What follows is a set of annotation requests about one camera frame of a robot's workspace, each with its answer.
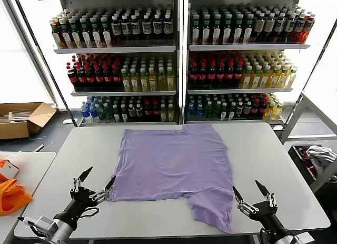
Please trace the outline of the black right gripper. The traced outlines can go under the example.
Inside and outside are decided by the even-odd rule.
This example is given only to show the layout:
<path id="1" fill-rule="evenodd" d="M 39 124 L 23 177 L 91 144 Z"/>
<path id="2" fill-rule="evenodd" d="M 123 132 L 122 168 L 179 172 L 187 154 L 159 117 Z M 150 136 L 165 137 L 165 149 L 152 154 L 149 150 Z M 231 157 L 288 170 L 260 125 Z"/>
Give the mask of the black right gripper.
<path id="1" fill-rule="evenodd" d="M 234 197 L 237 201 L 237 208 L 250 219 L 258 221 L 269 233 L 270 238 L 283 238 L 290 235 L 290 230 L 286 229 L 276 216 L 277 202 L 274 193 L 270 192 L 266 186 L 255 180 L 255 183 L 265 197 L 266 201 L 251 205 L 244 201 L 235 186 L 232 187 Z"/>

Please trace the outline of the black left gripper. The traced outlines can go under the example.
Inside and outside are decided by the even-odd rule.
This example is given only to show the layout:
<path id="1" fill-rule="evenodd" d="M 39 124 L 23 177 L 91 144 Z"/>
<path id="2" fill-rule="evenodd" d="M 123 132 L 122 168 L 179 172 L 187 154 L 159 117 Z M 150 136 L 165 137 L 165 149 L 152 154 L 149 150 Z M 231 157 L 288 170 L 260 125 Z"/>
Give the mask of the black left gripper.
<path id="1" fill-rule="evenodd" d="M 71 201 L 63 212 L 54 216 L 54 219 L 60 219 L 64 222 L 77 222 L 80 218 L 92 217 L 98 213 L 98 203 L 102 203 L 110 197 L 110 191 L 113 188 L 116 176 L 113 176 L 106 187 L 100 192 L 95 193 L 95 191 L 82 186 L 92 168 L 89 167 L 78 178 L 73 179 L 73 188 L 70 192 Z"/>

